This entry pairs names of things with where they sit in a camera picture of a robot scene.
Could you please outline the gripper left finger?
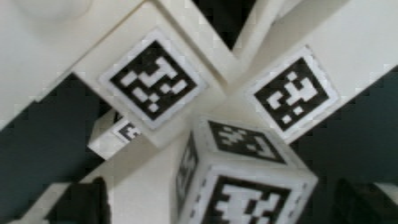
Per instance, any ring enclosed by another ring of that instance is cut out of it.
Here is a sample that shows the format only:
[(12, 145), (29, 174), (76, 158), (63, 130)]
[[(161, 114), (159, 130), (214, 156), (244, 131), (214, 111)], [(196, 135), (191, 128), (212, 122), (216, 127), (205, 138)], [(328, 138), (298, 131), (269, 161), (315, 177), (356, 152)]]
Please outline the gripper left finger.
[(22, 216), (22, 224), (109, 224), (106, 184), (52, 183)]

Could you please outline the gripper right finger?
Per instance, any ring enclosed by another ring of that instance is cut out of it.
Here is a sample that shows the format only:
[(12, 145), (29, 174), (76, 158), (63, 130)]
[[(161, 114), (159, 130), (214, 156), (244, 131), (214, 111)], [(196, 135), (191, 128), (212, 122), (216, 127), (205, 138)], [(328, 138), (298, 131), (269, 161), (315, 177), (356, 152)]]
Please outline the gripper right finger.
[(337, 181), (330, 224), (398, 224), (398, 204), (372, 183)]

